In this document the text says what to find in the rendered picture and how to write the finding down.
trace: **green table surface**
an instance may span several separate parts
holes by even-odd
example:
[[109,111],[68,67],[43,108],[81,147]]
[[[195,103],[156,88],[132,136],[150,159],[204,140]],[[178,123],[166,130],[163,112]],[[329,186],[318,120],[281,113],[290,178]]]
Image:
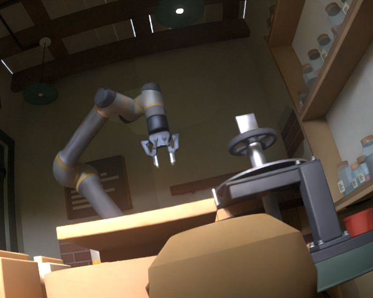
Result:
[[373,241],[315,264],[318,293],[373,271]]

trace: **barcode label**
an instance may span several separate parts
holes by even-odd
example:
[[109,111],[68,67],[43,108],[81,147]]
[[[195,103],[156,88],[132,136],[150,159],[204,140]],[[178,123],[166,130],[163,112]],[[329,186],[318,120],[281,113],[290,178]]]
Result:
[[365,179],[365,175],[363,175],[363,172],[360,172],[360,173],[359,173],[359,181],[360,181],[361,183],[363,183],[363,182],[366,181],[366,179]]
[[343,11],[345,14],[347,14],[348,9],[349,9],[349,5],[345,2],[343,6]]
[[346,191],[346,189],[344,188],[343,180],[338,181],[338,189],[340,190],[340,194]]
[[358,187],[358,182],[356,182],[356,178],[352,179],[352,186],[354,186],[354,189]]
[[321,52],[321,58],[323,61],[325,61],[326,57],[328,56],[328,53],[326,52],[326,50],[323,48],[322,49],[322,52]]

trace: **red cup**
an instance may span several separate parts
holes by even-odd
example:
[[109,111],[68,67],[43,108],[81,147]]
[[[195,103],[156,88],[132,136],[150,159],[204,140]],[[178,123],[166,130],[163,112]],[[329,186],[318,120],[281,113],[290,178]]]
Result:
[[361,211],[343,219],[351,237],[373,230],[373,208]]

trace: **gray wheel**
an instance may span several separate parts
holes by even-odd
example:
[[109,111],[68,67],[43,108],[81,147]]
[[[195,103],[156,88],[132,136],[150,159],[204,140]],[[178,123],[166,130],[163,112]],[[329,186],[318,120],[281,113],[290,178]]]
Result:
[[248,155],[247,147],[252,143],[261,143],[262,149],[265,150],[271,147],[278,139],[274,129],[253,129],[248,132],[241,133],[234,137],[228,143],[228,151],[235,156]]

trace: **gray robotic arm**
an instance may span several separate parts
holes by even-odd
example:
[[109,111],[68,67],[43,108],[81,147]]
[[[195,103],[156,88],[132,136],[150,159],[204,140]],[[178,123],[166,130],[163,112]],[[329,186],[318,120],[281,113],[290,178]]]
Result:
[[[77,162],[109,117],[115,113],[123,122],[130,123],[143,115],[146,116],[149,139],[142,141],[142,146],[146,154],[154,159],[156,167],[159,167],[157,149],[164,146],[168,148],[170,161],[174,164],[174,152],[178,149],[178,134],[171,135],[169,131],[162,92],[156,83],[145,84],[141,95],[135,99],[101,88],[95,95],[94,103],[94,108],[65,148],[55,157],[53,173],[62,186],[73,187],[85,197],[102,219],[109,219],[122,216],[123,212],[101,187],[98,172],[90,165]],[[171,139],[174,141],[174,146],[170,144]],[[152,152],[149,151],[149,143],[152,144]]]

